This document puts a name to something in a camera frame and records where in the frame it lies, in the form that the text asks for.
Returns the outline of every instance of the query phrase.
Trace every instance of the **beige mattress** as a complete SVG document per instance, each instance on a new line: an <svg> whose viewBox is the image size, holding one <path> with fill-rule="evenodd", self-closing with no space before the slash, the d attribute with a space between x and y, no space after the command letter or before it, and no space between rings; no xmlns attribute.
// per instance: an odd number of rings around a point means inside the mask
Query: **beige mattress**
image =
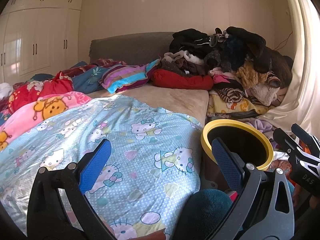
<svg viewBox="0 0 320 240"><path fill-rule="evenodd" d="M204 126L209 101L206 90L160 88L147 84L121 94L135 98L151 107L163 107L176 113L188 114ZM107 90L101 90L90 93L88 96L100 98L112 95Z"/></svg>

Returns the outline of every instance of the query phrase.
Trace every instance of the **yellow ring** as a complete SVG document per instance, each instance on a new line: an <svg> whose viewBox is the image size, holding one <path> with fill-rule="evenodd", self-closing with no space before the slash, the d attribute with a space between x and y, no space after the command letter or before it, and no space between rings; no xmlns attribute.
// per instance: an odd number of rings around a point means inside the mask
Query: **yellow ring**
<svg viewBox="0 0 320 240"><path fill-rule="evenodd" d="M263 144L263 146L266 150L266 153L268 154L268 158L267 158L266 162L263 163L262 165L258 166L257 169L263 170L263 171L267 170L267 168L269 167L269 165L271 164L271 162L273 160L273 148L272 148L271 143L269 142L267 137L265 137L257 129L253 128L252 126L250 126L246 123L239 122L236 120L218 119L218 120L211 121L205 125L205 127L203 128L202 134L201 134L201 145L202 145L202 148L204 149L205 153L210 157L210 159L212 159L215 163L217 163L215 158L212 155L211 144L208 141L207 135L208 135L209 131L211 131L212 129L219 127L219 126L232 126L232 127L240 128L242 130L245 130L245 131L251 133L257 139L259 139L259 141Z"/></svg>

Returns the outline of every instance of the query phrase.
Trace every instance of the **red pillow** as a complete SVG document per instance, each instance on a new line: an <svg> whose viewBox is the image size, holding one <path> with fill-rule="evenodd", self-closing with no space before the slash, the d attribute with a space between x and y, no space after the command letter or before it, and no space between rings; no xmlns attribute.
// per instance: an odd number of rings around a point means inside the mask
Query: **red pillow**
<svg viewBox="0 0 320 240"><path fill-rule="evenodd" d="M163 88L210 90L213 86L210 76L182 77L165 69L155 70L151 80L154 86Z"/></svg>
<svg viewBox="0 0 320 240"><path fill-rule="evenodd" d="M19 108L35 102L39 97L52 94L65 94L73 91L70 77L59 72L53 79L43 82L32 81L16 89L9 97L9 112L13 114Z"/></svg>

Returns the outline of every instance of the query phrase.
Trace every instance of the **light blue blanket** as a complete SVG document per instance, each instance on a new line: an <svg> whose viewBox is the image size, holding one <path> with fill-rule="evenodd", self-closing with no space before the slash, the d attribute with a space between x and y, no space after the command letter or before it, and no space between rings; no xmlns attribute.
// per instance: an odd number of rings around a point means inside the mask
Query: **light blue blanket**
<svg viewBox="0 0 320 240"><path fill-rule="evenodd" d="M26 232L31 187L39 167L63 169L103 138L111 156L86 196L117 239L165 229L167 239L186 200L200 187L199 122L133 98L96 98L24 133L0 153L0 201ZM74 226L79 224L64 191Z"/></svg>

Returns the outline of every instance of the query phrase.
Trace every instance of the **blue grip pad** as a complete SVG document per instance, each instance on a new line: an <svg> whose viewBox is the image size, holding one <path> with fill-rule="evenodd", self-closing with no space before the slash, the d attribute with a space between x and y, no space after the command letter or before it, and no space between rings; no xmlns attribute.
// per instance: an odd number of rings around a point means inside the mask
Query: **blue grip pad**
<svg viewBox="0 0 320 240"><path fill-rule="evenodd" d="M239 169L232 153L220 138L215 138L211 144L212 155L217 161L220 170L229 187L238 194L243 189L243 173Z"/></svg>
<svg viewBox="0 0 320 240"><path fill-rule="evenodd" d="M80 173L79 189L82 194L92 189L104 165L111 155L111 143L103 139L94 150L94 155Z"/></svg>

